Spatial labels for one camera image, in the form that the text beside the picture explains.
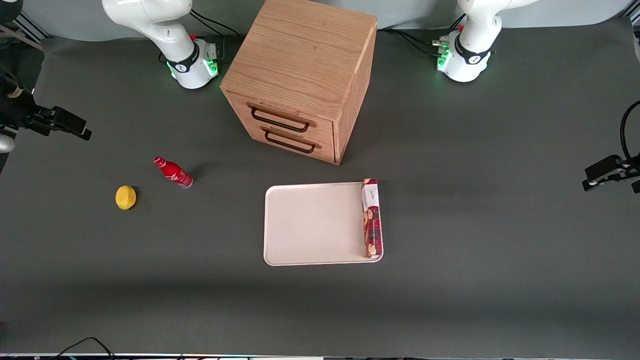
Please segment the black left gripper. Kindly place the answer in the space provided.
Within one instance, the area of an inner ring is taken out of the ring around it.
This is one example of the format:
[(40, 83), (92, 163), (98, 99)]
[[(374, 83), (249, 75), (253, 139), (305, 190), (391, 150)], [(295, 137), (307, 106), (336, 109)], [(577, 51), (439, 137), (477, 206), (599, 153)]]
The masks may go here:
[[(592, 191), (608, 182), (628, 182), (638, 178), (640, 155), (622, 158), (619, 155), (609, 155), (588, 166), (585, 170), (585, 180), (582, 187), (585, 192)], [(634, 194), (640, 194), (640, 180), (631, 184)]]

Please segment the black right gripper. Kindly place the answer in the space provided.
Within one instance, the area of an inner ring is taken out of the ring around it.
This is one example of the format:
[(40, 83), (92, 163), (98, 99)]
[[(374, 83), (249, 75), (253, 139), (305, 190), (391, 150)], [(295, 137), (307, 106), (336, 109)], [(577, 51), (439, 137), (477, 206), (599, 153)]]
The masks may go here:
[(93, 132), (86, 128), (86, 120), (73, 112), (55, 106), (51, 110), (35, 103), (32, 94), (23, 88), (9, 86), (3, 88), (0, 96), (1, 128), (24, 128), (43, 136), (51, 132), (63, 132), (89, 141)]

